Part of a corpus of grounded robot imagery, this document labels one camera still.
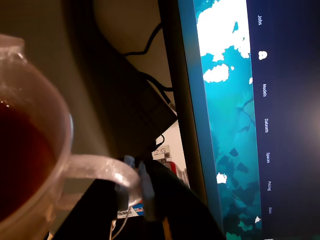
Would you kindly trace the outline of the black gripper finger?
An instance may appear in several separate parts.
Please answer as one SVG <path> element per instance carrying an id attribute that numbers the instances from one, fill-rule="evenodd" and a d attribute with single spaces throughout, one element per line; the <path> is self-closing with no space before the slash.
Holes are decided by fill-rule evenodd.
<path id="1" fill-rule="evenodd" d="M 164 240 L 164 220 L 173 240 L 224 240 L 208 207 L 171 170 L 156 160 L 138 167 L 146 240 Z"/>
<path id="2" fill-rule="evenodd" d="M 83 195 L 63 196 L 59 207 L 71 208 L 53 235 L 55 240 L 110 240 L 112 223 L 119 210 L 127 210 L 137 202 L 135 160 L 125 156 L 117 160 L 98 155 L 72 155 L 65 176 L 93 179 Z"/>

